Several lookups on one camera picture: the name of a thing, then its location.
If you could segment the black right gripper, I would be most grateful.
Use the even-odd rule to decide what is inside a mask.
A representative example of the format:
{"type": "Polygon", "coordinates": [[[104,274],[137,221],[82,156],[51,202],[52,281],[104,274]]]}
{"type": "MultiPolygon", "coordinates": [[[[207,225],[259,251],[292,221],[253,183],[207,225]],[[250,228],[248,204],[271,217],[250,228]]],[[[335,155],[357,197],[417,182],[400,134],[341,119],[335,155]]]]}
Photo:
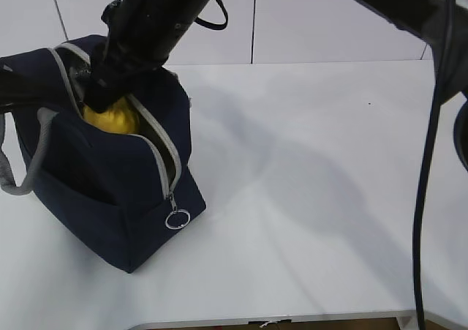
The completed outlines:
{"type": "Polygon", "coordinates": [[[151,107],[171,104],[172,75],[164,68],[171,39],[85,39],[84,51],[90,57],[84,102],[92,110],[102,113],[127,94],[151,107]]]}

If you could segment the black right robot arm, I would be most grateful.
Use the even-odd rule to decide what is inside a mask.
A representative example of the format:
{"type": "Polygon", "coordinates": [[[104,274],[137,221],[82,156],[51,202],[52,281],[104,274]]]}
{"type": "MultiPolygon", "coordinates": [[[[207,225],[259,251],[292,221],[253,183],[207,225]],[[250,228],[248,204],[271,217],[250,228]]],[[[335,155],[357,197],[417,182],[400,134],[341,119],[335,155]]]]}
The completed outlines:
{"type": "Polygon", "coordinates": [[[131,75],[162,66],[172,50],[197,23],[212,30],[233,27],[233,36],[250,47],[253,62],[297,62],[301,50],[315,50],[318,61],[350,61],[345,48],[371,47],[378,35],[352,16],[363,7],[395,28],[414,36],[413,49],[399,52],[377,46],[380,57],[394,60],[432,54],[438,100],[447,102],[467,92],[467,0],[236,0],[249,8],[245,26],[232,16],[221,23],[201,18],[211,1],[115,0],[106,6],[107,45],[97,54],[97,78],[114,89],[131,75]]]}

